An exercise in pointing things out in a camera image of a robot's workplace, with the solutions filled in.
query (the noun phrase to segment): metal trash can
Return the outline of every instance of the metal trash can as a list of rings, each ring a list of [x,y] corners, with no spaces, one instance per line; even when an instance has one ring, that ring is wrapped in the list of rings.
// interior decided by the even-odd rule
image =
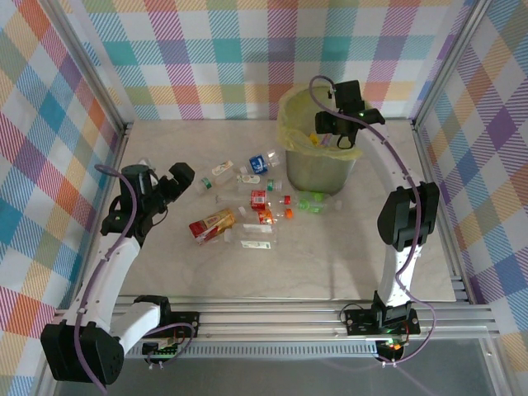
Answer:
[[[316,87],[315,96],[333,108],[328,87]],[[286,171],[293,187],[301,191],[336,194],[347,183],[357,148],[337,148],[337,136],[328,147],[316,147],[309,136],[315,132],[315,115],[322,111],[309,95],[308,87],[290,89],[279,101],[278,140],[286,149]]]

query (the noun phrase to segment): checkered wall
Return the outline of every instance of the checkered wall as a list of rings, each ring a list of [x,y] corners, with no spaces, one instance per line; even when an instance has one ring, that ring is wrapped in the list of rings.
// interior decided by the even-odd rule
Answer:
[[[29,393],[117,134],[37,0],[0,0],[0,395]]]
[[[80,2],[61,1],[116,105],[157,120],[275,119],[281,95],[319,73],[410,116],[474,0]]]
[[[495,0],[422,131],[472,288],[528,394],[528,0]]]

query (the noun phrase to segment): white marble floor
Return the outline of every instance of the white marble floor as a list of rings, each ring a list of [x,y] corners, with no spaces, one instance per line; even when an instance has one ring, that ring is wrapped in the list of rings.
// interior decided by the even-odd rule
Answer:
[[[390,121],[389,132],[408,166],[421,174],[408,122]],[[195,170],[227,159],[243,163],[256,148],[272,147],[275,134],[275,121],[138,121],[121,166],[148,157],[162,176],[176,162]],[[282,177],[291,189],[285,170],[274,177]],[[341,212],[296,214],[280,228],[276,249],[235,250],[223,243],[196,244],[188,224],[218,206],[213,191],[198,197],[191,188],[148,235],[121,294],[372,299],[384,265],[376,220],[387,197],[368,158],[357,161],[338,196]],[[417,262],[412,292],[430,301],[455,299],[437,231]]]

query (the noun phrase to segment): trash bag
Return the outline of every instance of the trash bag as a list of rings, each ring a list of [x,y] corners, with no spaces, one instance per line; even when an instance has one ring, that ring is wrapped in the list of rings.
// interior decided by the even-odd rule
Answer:
[[[333,99],[328,99],[329,86],[316,86],[314,95],[330,109],[334,109]],[[309,94],[308,85],[291,88],[279,100],[279,114],[277,116],[277,140],[287,151],[302,153],[315,157],[329,157],[351,161],[361,156],[357,147],[341,149],[337,147],[339,136],[333,136],[327,147],[316,146],[310,139],[315,134],[315,115],[323,111],[314,103]],[[348,139],[344,138],[341,146],[347,146]]]

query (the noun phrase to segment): colorful plaid backdrop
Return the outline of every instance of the colorful plaid backdrop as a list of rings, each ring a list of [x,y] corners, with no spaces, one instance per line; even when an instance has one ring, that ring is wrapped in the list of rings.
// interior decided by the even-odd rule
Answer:
[[[40,331],[87,250],[117,133],[37,0],[0,0],[0,395],[29,393]]]
[[[61,0],[117,106],[147,120],[275,119],[319,73],[410,116],[473,2]]]
[[[465,269],[528,394],[528,0],[495,0],[423,138]]]

